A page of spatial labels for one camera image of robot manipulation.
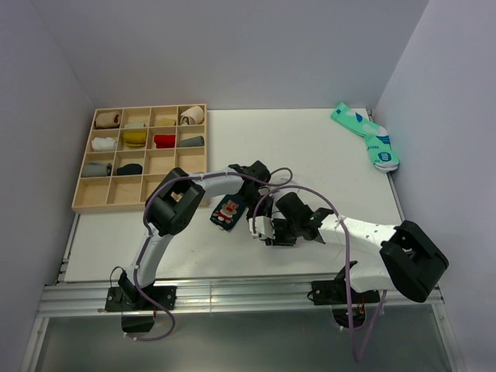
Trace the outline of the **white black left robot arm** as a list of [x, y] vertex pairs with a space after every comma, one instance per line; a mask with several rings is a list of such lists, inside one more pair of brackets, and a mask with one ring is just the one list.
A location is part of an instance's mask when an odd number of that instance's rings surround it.
[[174, 168], [146, 200], [143, 245], [119, 278], [123, 301], [133, 309], [148, 306], [150, 289], [167, 246], [189, 225], [203, 200], [241, 195], [246, 203], [257, 202], [258, 189], [269, 181], [270, 171], [260, 161], [250, 166], [231, 164], [203, 174], [188, 174], [180, 167]]

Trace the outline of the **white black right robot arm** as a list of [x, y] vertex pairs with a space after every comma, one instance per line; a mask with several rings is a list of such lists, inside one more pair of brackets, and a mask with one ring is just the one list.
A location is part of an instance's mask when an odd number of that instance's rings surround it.
[[344, 266], [335, 278], [314, 286], [317, 305], [377, 303], [382, 291], [398, 291], [423, 303], [449, 266], [415, 222], [380, 225], [336, 215], [330, 208], [311, 210], [294, 192], [280, 197], [275, 206], [282, 216], [261, 233], [267, 244], [293, 246], [302, 238], [345, 250]]

